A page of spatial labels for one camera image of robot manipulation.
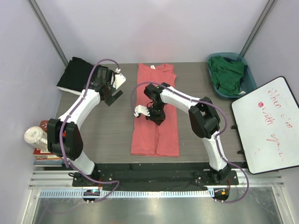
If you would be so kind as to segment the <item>red t shirt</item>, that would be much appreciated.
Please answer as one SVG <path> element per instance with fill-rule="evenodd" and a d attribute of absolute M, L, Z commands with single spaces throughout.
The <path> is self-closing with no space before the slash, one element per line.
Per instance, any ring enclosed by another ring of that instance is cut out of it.
<path fill-rule="evenodd" d="M 137 83 L 155 82 L 175 86 L 174 66 L 161 64 L 138 65 Z M 161 125 L 146 120 L 144 116 L 135 118 L 132 135 L 131 154 L 145 156 L 179 156 L 178 119 L 176 107 L 167 104 L 164 107 L 166 119 Z"/>

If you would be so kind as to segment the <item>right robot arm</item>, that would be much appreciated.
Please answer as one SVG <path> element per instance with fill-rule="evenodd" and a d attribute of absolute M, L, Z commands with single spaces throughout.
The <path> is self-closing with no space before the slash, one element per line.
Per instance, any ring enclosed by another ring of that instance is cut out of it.
<path fill-rule="evenodd" d="M 144 107 L 147 120 L 161 125 L 166 119 L 164 107 L 170 104 L 188 116 L 192 131 L 203 140 L 210 166 L 210 176 L 214 183 L 222 184 L 231 170 L 224 155 L 220 140 L 220 117 L 213 107 L 210 98 L 193 98 L 168 85 L 162 83 L 158 86 L 149 84 L 144 89 L 144 94 L 152 101 L 151 106 Z"/>

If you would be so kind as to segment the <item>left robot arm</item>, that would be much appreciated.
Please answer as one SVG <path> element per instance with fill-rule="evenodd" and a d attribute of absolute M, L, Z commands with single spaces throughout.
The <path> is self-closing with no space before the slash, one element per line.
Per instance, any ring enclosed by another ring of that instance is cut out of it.
<path fill-rule="evenodd" d="M 100 175 L 98 166 L 84 153 L 80 128 L 100 102 L 110 106 L 122 95 L 119 88 L 125 81 L 120 68 L 93 68 L 75 103 L 58 119 L 47 123 L 48 151 L 62 158 L 67 167 L 77 170 L 89 186 L 95 186 Z"/>

